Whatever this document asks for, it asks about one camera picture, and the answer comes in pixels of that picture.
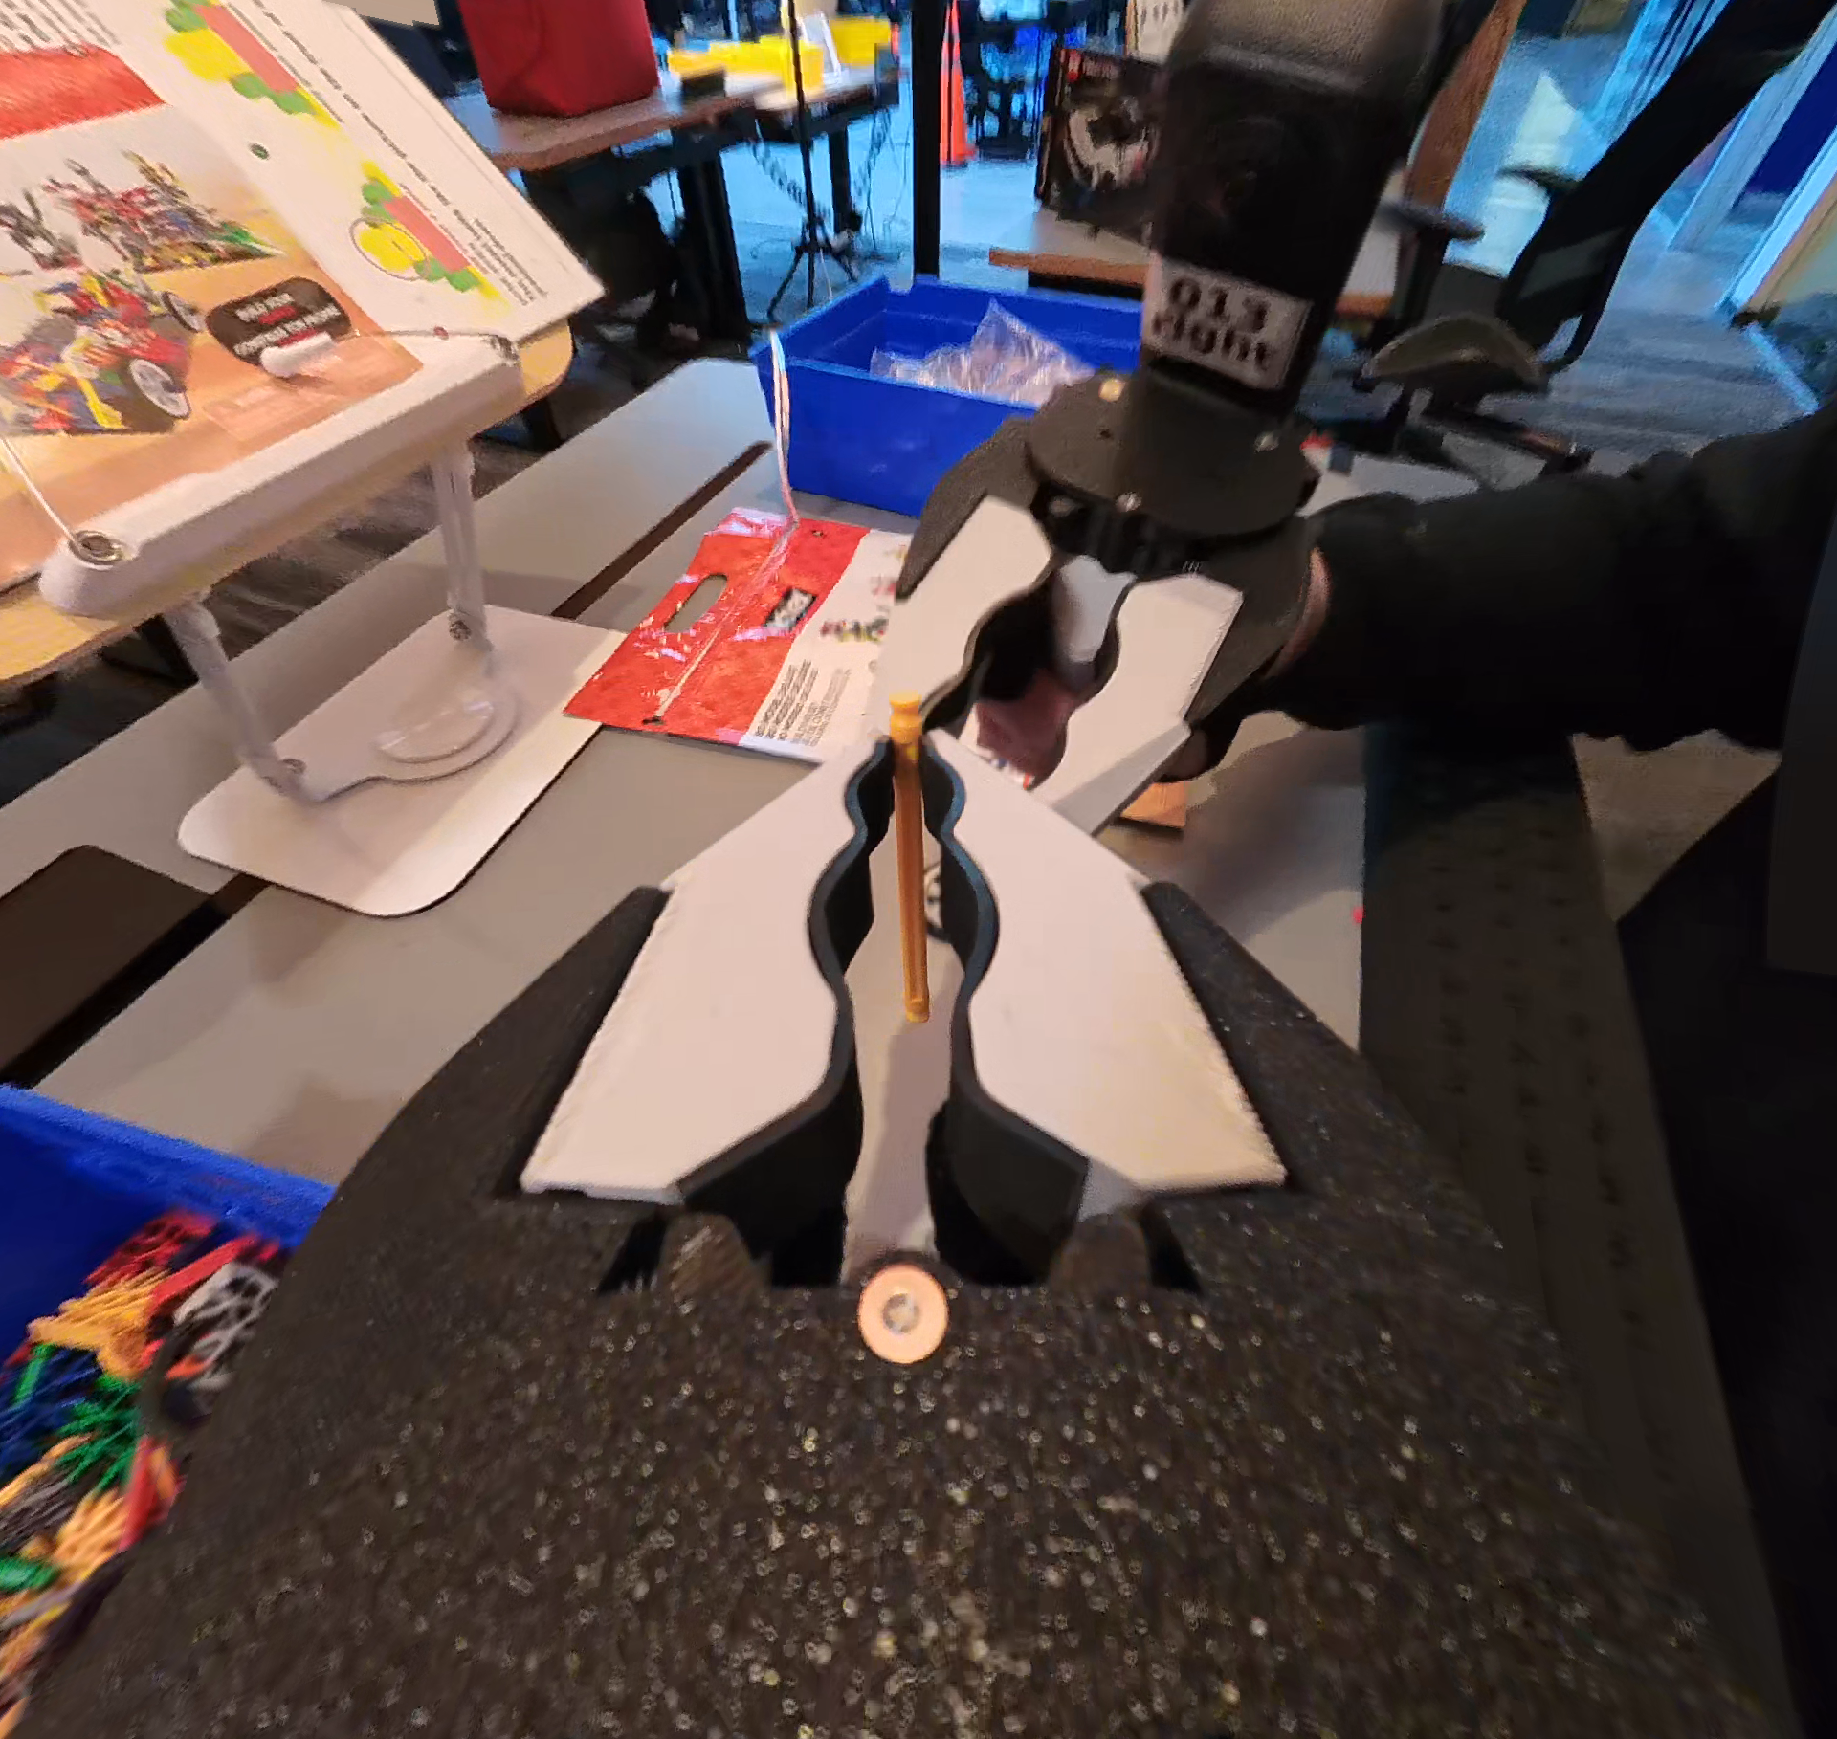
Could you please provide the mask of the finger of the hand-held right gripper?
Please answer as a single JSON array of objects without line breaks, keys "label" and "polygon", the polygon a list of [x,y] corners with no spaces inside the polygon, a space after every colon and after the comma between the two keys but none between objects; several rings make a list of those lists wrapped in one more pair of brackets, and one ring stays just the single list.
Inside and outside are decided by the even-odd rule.
[{"label": "finger of the hand-held right gripper", "polygon": [[1094,835],[1160,780],[1244,593],[1201,573],[1134,580],[1064,570],[1050,587],[1051,665],[1075,696],[1036,796]]},{"label": "finger of the hand-held right gripper", "polygon": [[1020,696],[1050,661],[1057,557],[1029,511],[983,497],[916,587],[896,595],[876,660],[876,725],[916,697],[950,723],[969,696]]}]

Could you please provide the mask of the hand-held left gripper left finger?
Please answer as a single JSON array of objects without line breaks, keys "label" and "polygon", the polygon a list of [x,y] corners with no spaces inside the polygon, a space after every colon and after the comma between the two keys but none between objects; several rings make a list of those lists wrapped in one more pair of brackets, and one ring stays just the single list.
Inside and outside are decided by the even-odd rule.
[{"label": "hand-held left gripper left finger", "polygon": [[519,1193],[729,1223],[772,1284],[847,1274],[898,1030],[893,770],[856,743],[673,871],[519,1170]]}]

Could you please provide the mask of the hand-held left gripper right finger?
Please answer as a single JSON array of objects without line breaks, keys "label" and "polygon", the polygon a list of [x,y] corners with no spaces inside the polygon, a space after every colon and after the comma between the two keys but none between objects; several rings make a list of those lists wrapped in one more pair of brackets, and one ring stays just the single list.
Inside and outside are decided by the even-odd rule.
[{"label": "hand-held left gripper right finger", "polygon": [[928,1152],[940,1250],[1041,1283],[1082,1223],[1281,1189],[1150,888],[946,734],[928,737],[928,823],[962,969]]}]

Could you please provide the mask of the long orange rod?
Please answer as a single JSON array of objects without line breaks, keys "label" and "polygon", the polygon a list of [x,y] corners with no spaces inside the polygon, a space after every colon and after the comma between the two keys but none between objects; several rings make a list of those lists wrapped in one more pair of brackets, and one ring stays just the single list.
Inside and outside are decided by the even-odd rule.
[{"label": "long orange rod", "polygon": [[925,915],[923,713],[917,696],[892,696],[893,835],[902,1004],[907,1021],[929,1019],[929,930]]}]

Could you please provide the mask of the pile of colourful building pieces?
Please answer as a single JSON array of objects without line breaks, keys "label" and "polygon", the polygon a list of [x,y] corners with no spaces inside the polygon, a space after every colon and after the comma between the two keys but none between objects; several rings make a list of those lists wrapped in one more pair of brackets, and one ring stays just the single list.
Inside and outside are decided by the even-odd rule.
[{"label": "pile of colourful building pieces", "polygon": [[1,1733],[165,1521],[290,1249],[168,1210],[27,1321],[1,1372]]}]

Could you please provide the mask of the person's right hand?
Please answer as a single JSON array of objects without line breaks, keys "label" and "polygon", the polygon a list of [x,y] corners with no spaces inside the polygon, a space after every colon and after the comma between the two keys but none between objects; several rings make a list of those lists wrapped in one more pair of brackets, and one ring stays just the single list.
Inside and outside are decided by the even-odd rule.
[{"label": "person's right hand", "polygon": [[975,748],[992,763],[1036,786],[1059,761],[1068,720],[1079,703],[1047,674],[1036,675],[1020,696],[986,696],[974,710]]}]

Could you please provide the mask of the black printed box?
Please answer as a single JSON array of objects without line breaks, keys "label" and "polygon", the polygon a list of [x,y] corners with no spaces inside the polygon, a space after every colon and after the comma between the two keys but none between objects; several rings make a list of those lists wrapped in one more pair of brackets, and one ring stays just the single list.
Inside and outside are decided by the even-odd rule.
[{"label": "black printed box", "polygon": [[1142,243],[1160,140],[1157,60],[1059,44],[1046,70],[1036,203],[1059,221]]}]

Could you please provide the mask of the clear plastic bag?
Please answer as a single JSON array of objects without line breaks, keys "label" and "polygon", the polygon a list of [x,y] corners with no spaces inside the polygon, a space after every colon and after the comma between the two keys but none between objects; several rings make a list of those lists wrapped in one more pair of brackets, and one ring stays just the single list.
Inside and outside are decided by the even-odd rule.
[{"label": "clear plastic bag", "polygon": [[925,355],[877,349],[870,360],[876,380],[950,391],[967,396],[1043,406],[1053,392],[1090,380],[1088,360],[1029,328],[1013,313],[990,305],[975,332]]}]

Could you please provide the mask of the black office chair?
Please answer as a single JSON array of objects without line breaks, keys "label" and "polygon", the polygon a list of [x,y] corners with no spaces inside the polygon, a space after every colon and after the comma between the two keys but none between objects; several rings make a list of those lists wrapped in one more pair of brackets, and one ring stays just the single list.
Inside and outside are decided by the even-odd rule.
[{"label": "black office chair", "polygon": [[1556,373],[1576,365],[1609,305],[1629,233],[1576,230],[1572,197],[1594,195],[1592,179],[1551,166],[1509,166],[1545,199],[1538,230],[1502,274],[1455,264],[1448,248],[1482,235],[1478,223],[1400,197],[1379,221],[1400,235],[1396,293],[1363,339],[1363,359],[1349,376],[1357,392],[1394,391],[1384,415],[1335,425],[1354,450],[1423,464],[1455,466],[1451,441],[1465,436],[1515,450],[1538,476],[1580,474],[1592,449],[1522,420],[1482,410],[1491,396],[1546,396]]}]

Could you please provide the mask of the K'nex building set booklet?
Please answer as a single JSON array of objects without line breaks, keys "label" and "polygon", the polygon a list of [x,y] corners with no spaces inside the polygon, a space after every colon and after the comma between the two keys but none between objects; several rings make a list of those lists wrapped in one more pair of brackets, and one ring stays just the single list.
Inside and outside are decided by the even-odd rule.
[{"label": "K'nex building set booklet", "polygon": [[907,552],[907,533],[729,511],[566,713],[821,763],[886,717],[876,663]]}]

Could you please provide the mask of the black perforated pad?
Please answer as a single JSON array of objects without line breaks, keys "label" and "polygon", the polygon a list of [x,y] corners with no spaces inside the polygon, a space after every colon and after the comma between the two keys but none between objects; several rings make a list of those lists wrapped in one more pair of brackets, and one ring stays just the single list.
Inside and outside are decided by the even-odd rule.
[{"label": "black perforated pad", "polygon": [[1619,1506],[1801,1736],[1572,749],[1381,725],[1363,763],[1361,1052],[1553,1325]]}]

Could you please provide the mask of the wood-edged grey table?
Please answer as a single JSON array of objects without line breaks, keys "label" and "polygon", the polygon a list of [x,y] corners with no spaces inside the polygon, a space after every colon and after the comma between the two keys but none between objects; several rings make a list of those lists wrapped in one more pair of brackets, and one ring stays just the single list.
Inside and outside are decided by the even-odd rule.
[{"label": "wood-edged grey table", "polygon": [[850,133],[898,105],[898,69],[845,69],[811,97],[794,97],[769,77],[738,77],[720,94],[685,99],[676,77],[653,97],[572,119],[531,119],[489,107],[479,86],[446,107],[462,131],[505,174],[522,183],[540,209],[554,209],[566,177],[583,166],[616,170],[618,191],[673,177],[693,274],[702,283],[707,339],[744,344],[746,314],[738,248],[733,236],[723,161],[733,150],[796,150],[805,233],[827,243],[820,257],[853,274],[856,236],[844,224],[856,211]]}]

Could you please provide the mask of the red tote bag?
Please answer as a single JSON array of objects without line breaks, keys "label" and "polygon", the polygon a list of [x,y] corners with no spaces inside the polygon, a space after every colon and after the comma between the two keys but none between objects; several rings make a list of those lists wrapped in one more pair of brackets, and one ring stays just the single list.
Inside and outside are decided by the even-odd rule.
[{"label": "red tote bag", "polygon": [[644,0],[455,0],[497,112],[581,119],[659,86]]}]

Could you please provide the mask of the printed instruction booklet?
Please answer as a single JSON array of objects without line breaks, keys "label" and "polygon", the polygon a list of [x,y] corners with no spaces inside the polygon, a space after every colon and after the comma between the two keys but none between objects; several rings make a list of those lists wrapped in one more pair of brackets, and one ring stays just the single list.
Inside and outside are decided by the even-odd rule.
[{"label": "printed instruction booklet", "polygon": [[3,591],[68,610],[494,418],[598,294],[336,0],[3,0]]}]

